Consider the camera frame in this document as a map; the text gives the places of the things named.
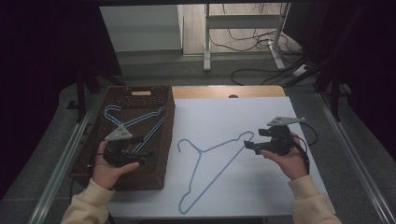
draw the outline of white surface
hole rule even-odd
[[[100,7],[116,52],[181,49],[176,5]]]
[[[174,133],[165,188],[116,192],[108,206],[114,217],[266,217],[291,214],[293,195],[289,180],[277,164],[256,156],[250,149],[244,148],[237,154],[243,140],[249,139],[249,133],[242,135],[237,142],[203,154],[191,194],[183,201],[182,210],[190,206],[200,190],[213,180],[232,156],[237,156],[187,214],[183,215],[178,210],[182,196],[189,190],[199,153],[185,141],[180,143],[179,152],[177,143],[181,139],[189,139],[198,148],[206,150],[236,139],[246,131],[254,133],[253,142],[267,142],[270,139],[259,136],[258,129],[269,128],[266,123],[276,116],[296,117],[288,97],[175,101]],[[304,139],[299,124],[289,127]],[[314,182],[320,192],[326,193],[310,153],[309,158]]]

